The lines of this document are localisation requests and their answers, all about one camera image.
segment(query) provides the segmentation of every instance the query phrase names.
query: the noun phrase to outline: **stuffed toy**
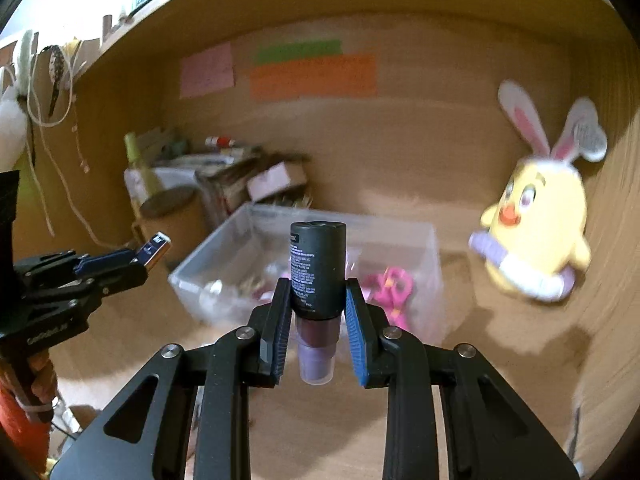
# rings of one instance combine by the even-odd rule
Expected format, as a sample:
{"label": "stuffed toy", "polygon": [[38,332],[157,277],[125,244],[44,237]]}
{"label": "stuffed toy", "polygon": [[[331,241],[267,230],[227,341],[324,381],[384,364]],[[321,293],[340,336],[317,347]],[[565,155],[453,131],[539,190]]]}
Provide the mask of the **stuffed toy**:
{"label": "stuffed toy", "polygon": [[484,228],[469,246],[486,260],[495,285],[509,294],[544,302],[561,301],[585,271],[591,251],[584,238],[587,203],[582,179],[572,162],[604,158],[607,137],[593,102],[578,99],[553,150],[529,95],[513,81],[498,91],[500,106],[533,149],[524,158],[500,201],[482,213]]}
{"label": "stuffed toy", "polygon": [[17,98],[15,86],[8,86],[0,97],[0,171],[11,170],[27,144],[27,115]]}

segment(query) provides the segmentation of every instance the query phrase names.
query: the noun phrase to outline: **clear plastic storage box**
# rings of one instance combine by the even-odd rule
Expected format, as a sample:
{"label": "clear plastic storage box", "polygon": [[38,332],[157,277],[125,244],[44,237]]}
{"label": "clear plastic storage box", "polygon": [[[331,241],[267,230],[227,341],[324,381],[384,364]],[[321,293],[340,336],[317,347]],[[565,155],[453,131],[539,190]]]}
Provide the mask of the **clear plastic storage box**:
{"label": "clear plastic storage box", "polygon": [[442,341],[438,244],[426,222],[247,203],[171,273],[169,282],[195,318],[224,330],[245,324],[256,305],[271,299],[279,277],[289,277],[290,225],[305,221],[345,223],[346,276],[358,278],[368,303],[384,307],[391,324],[423,342]]}

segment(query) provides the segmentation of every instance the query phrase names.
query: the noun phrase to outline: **bunny ears headband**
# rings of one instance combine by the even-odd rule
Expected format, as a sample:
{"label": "bunny ears headband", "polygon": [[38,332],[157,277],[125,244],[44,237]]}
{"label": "bunny ears headband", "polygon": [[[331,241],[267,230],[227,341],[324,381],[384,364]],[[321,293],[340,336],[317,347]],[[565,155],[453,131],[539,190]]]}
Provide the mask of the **bunny ears headband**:
{"label": "bunny ears headband", "polygon": [[562,135],[551,150],[538,111],[531,97],[513,81],[504,81],[498,90],[500,106],[511,123],[542,158],[571,164],[581,156],[589,162],[602,160],[607,152],[607,136],[598,124],[598,113],[587,97],[579,98],[569,110]]}

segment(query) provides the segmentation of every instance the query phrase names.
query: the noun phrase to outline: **bottle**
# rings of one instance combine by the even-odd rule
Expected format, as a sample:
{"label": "bottle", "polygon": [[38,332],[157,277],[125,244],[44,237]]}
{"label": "bottle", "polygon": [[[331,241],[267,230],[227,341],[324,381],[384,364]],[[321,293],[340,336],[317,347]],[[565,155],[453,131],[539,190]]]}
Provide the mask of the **bottle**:
{"label": "bottle", "polygon": [[223,148],[239,146],[239,143],[237,140],[229,139],[228,137],[207,137],[204,141],[204,145],[210,150],[218,151]]}
{"label": "bottle", "polygon": [[124,137],[124,143],[127,148],[127,160],[129,161],[130,174],[133,180],[133,196],[131,197],[131,205],[139,216],[140,206],[145,203],[153,195],[162,191],[162,185],[156,174],[148,167],[136,140],[136,134],[129,132]]}

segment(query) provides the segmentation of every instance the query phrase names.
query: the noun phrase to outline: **paper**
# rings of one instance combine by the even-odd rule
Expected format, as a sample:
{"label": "paper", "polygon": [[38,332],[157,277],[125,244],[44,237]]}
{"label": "paper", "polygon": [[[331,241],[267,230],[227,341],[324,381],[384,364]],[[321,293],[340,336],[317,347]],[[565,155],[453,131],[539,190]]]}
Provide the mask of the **paper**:
{"label": "paper", "polygon": [[234,86],[231,43],[222,43],[180,60],[180,99]]}
{"label": "paper", "polygon": [[376,93],[376,58],[371,54],[299,59],[257,66],[251,72],[251,95],[257,101]]}
{"label": "paper", "polygon": [[281,63],[310,57],[339,56],[342,54],[340,40],[301,41],[299,43],[276,44],[261,48],[255,55],[254,64]]}

